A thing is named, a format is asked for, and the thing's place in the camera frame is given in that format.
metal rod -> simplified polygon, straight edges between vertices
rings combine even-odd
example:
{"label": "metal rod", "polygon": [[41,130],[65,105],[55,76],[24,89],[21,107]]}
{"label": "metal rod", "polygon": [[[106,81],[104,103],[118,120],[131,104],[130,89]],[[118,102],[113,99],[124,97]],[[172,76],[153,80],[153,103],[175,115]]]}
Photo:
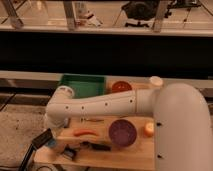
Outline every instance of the metal rod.
{"label": "metal rod", "polygon": [[21,21],[21,19],[19,18],[18,14],[16,13],[16,10],[15,10],[11,0],[2,0],[2,3],[10,18],[12,27],[15,29],[22,28],[24,26],[24,24]]}
{"label": "metal rod", "polygon": [[67,27],[69,30],[75,29],[74,8],[72,1],[63,1],[65,15],[67,19]]}
{"label": "metal rod", "polygon": [[159,2],[157,14],[156,14],[155,21],[154,21],[154,24],[153,24],[153,31],[154,32],[160,32],[161,31],[163,19],[165,17],[165,13],[166,13],[167,6],[168,6],[168,2],[169,1],[167,1],[167,0],[160,0],[160,2]]}

small orange ball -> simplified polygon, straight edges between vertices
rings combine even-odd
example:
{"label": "small orange ball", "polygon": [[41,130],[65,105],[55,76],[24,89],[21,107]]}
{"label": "small orange ball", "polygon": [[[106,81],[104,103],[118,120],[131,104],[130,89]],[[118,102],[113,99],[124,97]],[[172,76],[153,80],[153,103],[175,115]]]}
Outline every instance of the small orange ball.
{"label": "small orange ball", "polygon": [[144,134],[147,137],[152,137],[154,135],[154,123],[153,122],[147,122],[144,126]]}
{"label": "small orange ball", "polygon": [[118,93],[123,91],[132,90],[132,86],[126,81],[117,81],[112,85],[111,92]]}

food item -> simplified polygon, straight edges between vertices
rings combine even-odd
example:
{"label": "food item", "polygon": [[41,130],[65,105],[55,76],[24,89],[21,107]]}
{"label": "food item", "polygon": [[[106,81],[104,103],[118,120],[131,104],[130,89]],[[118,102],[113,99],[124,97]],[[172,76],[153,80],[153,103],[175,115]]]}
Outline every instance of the food item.
{"label": "food item", "polygon": [[147,122],[144,126],[144,134],[147,137],[152,137],[154,135],[154,123],[153,122]]}
{"label": "food item", "polygon": [[126,81],[117,81],[112,85],[111,92],[118,93],[123,91],[132,90],[132,86]]}
{"label": "food item", "polygon": [[73,131],[73,135],[76,137],[82,136],[82,135],[95,135],[98,136],[98,133],[91,129],[76,129]]}
{"label": "food item", "polygon": [[119,119],[111,124],[109,137],[116,146],[127,147],[135,142],[137,131],[130,121]]}

green bin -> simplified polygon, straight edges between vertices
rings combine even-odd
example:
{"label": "green bin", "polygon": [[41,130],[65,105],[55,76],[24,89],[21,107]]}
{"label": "green bin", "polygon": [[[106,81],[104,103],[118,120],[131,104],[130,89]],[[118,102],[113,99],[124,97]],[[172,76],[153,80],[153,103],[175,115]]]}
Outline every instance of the green bin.
{"label": "green bin", "polygon": [[71,87],[76,99],[100,96],[106,91],[105,77],[97,75],[64,74],[59,82],[61,85]]}

white cylinder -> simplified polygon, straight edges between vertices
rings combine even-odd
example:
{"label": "white cylinder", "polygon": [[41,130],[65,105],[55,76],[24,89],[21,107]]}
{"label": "white cylinder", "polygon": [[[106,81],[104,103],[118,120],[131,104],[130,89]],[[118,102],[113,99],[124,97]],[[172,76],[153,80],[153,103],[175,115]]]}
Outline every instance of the white cylinder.
{"label": "white cylinder", "polygon": [[156,171],[213,171],[207,103],[192,86],[163,88],[154,106]]}

